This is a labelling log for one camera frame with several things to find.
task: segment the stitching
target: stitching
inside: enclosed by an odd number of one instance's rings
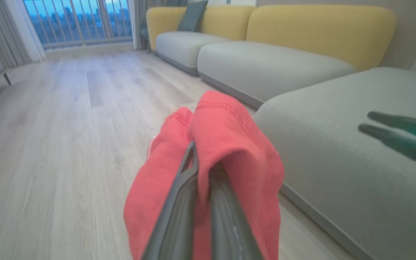
[[[238,112],[236,111],[236,109],[233,106],[231,106],[229,104],[226,104],[224,102],[200,101],[200,102],[198,102],[197,109],[210,108],[210,107],[224,108],[227,111],[231,112],[231,114],[233,114],[234,117],[238,120],[238,123],[240,123],[243,131],[248,135],[248,137],[250,137],[255,142],[255,144],[259,147],[259,149],[261,149],[261,151],[264,153],[264,155],[267,155],[266,151],[260,145],[259,141],[253,135],[253,133],[250,131],[250,129],[247,127],[247,125],[243,122],[240,115],[238,114]]]
[[[147,147],[147,158],[146,158],[146,161],[148,161],[149,158],[150,158],[150,150],[152,149],[152,143],[155,140],[155,138],[157,138],[157,136],[154,136],[152,138],[152,140],[150,140],[149,146]]]
[[[166,118],[165,123],[163,123],[161,128],[163,129],[165,127],[165,125],[168,123],[168,121],[172,118],[176,119],[182,125],[189,127],[189,123],[182,116],[180,116],[178,114],[172,114],[172,115],[170,115],[169,117]]]

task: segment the furniture leg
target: furniture leg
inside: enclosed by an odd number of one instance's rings
[[[4,76],[4,78],[6,79],[7,84],[9,84],[10,86],[12,86],[12,84],[11,84],[11,82],[10,82],[10,80],[9,80],[9,77],[7,76],[7,73],[6,73],[6,72],[3,74],[3,76]]]

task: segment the sofa base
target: sofa base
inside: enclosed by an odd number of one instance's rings
[[[213,85],[217,89],[221,90],[224,93],[227,93],[236,99],[240,100],[241,102],[244,102],[247,105],[250,105],[251,107],[255,109],[259,109],[259,107],[264,103],[261,100],[246,94],[245,92],[236,89],[235,87],[228,86],[221,81],[218,81],[217,79],[213,79],[212,77],[206,75],[205,73],[199,71],[198,74],[200,74],[201,79],[203,81],[206,81],[210,85]]]
[[[161,53],[158,53],[158,52],[156,52],[156,53],[157,53],[157,56],[160,57],[160,59],[162,59],[162,60],[166,61],[167,63],[177,67],[178,69],[184,71],[185,73],[190,74],[192,76],[198,76],[197,68],[190,68],[188,66],[180,64],[179,62],[175,61],[172,58],[166,57],[165,55],[163,55]]]
[[[310,219],[312,219],[321,229],[323,229],[330,237],[335,239],[348,252],[354,255],[359,260],[375,260],[368,252],[357,245],[345,232],[340,230],[320,211],[310,205],[303,199],[296,191],[290,188],[287,184],[282,184],[280,192],[289,198],[301,211],[303,211]]]

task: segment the window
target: window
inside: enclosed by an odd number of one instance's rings
[[[127,0],[24,0],[45,49],[131,41]]]

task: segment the sky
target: sky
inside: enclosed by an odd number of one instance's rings
[[[46,9],[48,10],[49,15],[55,12],[55,10],[57,10],[59,15],[62,15],[64,13],[61,1],[63,2],[65,7],[69,7],[70,10],[72,9],[70,0],[44,0],[44,4],[46,5]],[[113,0],[113,4],[115,6],[116,12],[119,12],[120,10],[120,1],[122,4],[122,7],[125,9],[128,9],[127,0]],[[30,15],[36,15],[36,8],[37,8],[41,16],[46,16],[46,10],[44,9],[42,0],[34,0],[34,1],[24,0],[24,2],[27,7],[28,13]],[[80,2],[83,4],[84,13],[91,13],[91,9],[93,13],[96,13],[96,9],[98,8],[97,0],[89,0],[89,1],[88,0],[73,0],[76,13],[83,13],[83,11],[81,10]],[[105,5],[109,13],[113,12],[112,0],[105,0]]]

